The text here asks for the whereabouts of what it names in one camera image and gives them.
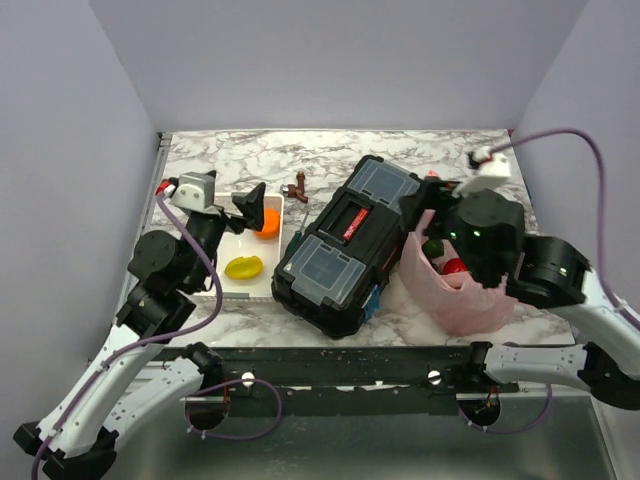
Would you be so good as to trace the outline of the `orange fake tangerine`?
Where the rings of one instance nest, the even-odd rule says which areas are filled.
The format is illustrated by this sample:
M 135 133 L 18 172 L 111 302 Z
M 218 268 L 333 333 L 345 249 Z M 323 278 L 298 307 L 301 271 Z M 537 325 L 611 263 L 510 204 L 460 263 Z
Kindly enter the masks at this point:
M 271 208 L 264 210 L 264 223 L 259 231 L 255 231 L 254 235 L 261 240 L 270 240 L 279 236 L 280 233 L 280 213 Z

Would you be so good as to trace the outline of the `red fake apple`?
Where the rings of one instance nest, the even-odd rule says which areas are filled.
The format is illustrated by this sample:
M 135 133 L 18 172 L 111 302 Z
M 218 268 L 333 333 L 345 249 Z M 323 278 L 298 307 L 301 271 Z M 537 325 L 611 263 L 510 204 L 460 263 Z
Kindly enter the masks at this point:
M 442 276 L 468 272 L 468 268 L 460 258 L 451 258 L 440 268 Z

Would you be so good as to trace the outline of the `pink plastic bag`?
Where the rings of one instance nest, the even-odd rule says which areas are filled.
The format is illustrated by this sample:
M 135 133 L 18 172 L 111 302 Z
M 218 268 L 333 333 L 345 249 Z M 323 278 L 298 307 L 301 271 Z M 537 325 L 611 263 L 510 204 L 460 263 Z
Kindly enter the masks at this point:
M 432 220 L 427 210 L 418 226 Z M 451 244 L 444 243 L 444 255 L 429 259 L 423 243 L 429 240 L 418 229 L 410 232 L 399 261 L 399 278 L 410 298 L 446 334 L 462 337 L 491 333 L 511 321 L 516 300 L 505 295 L 502 288 L 485 289 L 469 272 L 442 276 L 441 266 L 451 258 L 460 258 Z

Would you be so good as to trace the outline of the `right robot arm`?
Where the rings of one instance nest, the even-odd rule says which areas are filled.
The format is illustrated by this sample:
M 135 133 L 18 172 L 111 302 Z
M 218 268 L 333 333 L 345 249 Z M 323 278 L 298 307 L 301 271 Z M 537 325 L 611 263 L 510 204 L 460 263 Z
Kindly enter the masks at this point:
M 526 233 L 520 203 L 491 190 L 457 197 L 455 186 L 429 178 L 399 202 L 409 233 L 400 278 L 413 299 L 451 336 L 496 331 L 525 304 L 588 339 L 551 347 L 475 343 L 459 370 L 462 384 L 474 392 L 519 381 L 565 385 L 638 409 L 638 314 L 571 244 Z

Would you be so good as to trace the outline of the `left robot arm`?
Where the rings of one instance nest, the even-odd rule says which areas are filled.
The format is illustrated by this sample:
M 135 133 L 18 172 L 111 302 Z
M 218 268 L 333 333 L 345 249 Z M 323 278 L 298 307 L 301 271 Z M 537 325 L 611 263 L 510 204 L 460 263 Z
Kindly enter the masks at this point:
M 222 296 L 215 261 L 223 234 L 264 226 L 265 183 L 232 195 L 238 211 L 228 213 L 215 203 L 215 179 L 215 172 L 186 173 L 159 185 L 157 206 L 181 235 L 152 230 L 139 238 L 127 266 L 137 283 L 98 354 L 54 410 L 14 433 L 33 458 L 33 478 L 44 473 L 52 479 L 100 479 L 126 442 L 164 407 L 220 387 L 220 358 L 196 343 L 168 372 L 127 391 L 173 338 L 197 331 L 184 325 L 195 309 L 191 295 L 212 286 Z

